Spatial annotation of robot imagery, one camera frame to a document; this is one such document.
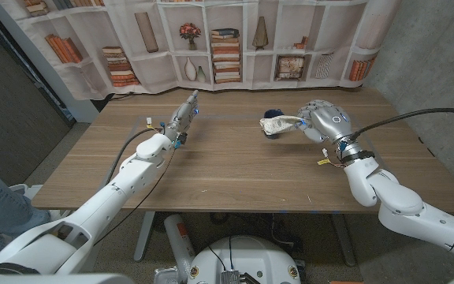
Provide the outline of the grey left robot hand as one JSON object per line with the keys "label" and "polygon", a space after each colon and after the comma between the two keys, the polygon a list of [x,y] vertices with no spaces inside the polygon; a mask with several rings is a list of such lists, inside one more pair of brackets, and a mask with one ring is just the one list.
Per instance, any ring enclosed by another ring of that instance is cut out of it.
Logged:
{"label": "grey left robot hand", "polygon": [[186,133],[193,118],[199,113],[198,94],[199,91],[194,90],[187,100],[173,112],[164,133],[170,140],[176,140],[180,134]]}

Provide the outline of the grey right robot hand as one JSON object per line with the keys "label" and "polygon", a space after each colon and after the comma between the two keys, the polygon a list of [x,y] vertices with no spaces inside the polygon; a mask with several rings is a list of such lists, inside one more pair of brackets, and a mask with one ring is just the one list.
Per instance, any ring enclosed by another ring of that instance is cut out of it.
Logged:
{"label": "grey right robot hand", "polygon": [[337,146],[339,160],[347,162],[361,156],[363,149],[351,138],[351,119],[340,106],[316,99],[301,107],[297,117],[300,119],[297,127],[307,138],[315,143],[328,140]]}

